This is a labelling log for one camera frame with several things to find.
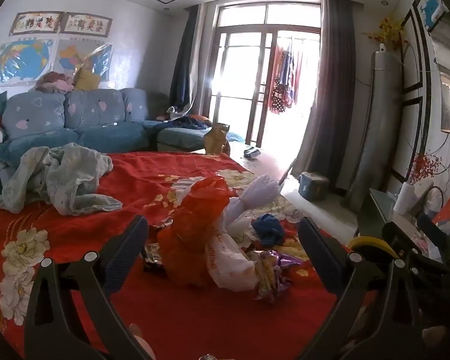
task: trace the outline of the sofa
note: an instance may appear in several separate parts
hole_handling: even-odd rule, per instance
[[[0,144],[0,190],[32,147],[77,143],[103,153],[147,151],[150,132],[161,123],[156,117],[168,106],[166,95],[138,88],[12,96],[1,107],[6,140]],[[208,131],[167,128],[156,136],[157,146],[160,151],[200,150]],[[228,139],[243,141],[233,133]]]

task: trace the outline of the red plastic bag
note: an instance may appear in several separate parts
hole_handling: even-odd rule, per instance
[[[215,230],[215,220],[232,196],[225,179],[216,175],[197,181],[183,198],[173,212],[172,225],[157,235],[162,263],[171,281],[200,287],[211,282],[205,245]]]

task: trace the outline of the dark curtain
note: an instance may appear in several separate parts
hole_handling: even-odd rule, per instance
[[[197,24],[199,6],[190,8],[187,25],[183,31],[180,49],[176,57],[173,71],[172,84],[170,86],[170,106],[175,107],[175,112],[180,113],[192,101],[190,86],[190,60],[192,54],[193,37]]]
[[[334,187],[340,174],[355,95],[352,3],[323,0],[319,78],[294,176],[317,172]]]

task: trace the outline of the bed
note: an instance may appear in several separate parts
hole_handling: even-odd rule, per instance
[[[0,330],[22,356],[28,296],[36,264],[44,256],[63,263],[98,251],[136,214],[150,225],[160,223],[176,208],[176,190],[197,177],[220,174],[237,190],[256,177],[224,155],[135,152],[111,157],[114,169],[100,180],[98,193],[120,200],[121,210],[64,217],[43,202],[17,215],[0,210]],[[303,214],[280,196],[248,215],[266,212],[281,220],[286,231],[282,247],[300,253],[296,224]],[[248,235],[237,241],[250,243]],[[196,360],[207,353],[218,359],[293,360],[323,323],[335,296],[325,291],[308,261],[287,275],[293,285],[270,305],[254,300],[254,291],[175,286],[166,277],[144,272],[138,258],[111,300],[126,326],[136,323],[142,329],[159,360]],[[74,300],[87,335],[102,349],[83,302]]]

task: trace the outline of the vase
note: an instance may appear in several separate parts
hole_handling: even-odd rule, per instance
[[[402,189],[398,195],[394,206],[394,211],[397,214],[405,215],[411,209],[415,202],[415,186],[407,182],[403,183]]]

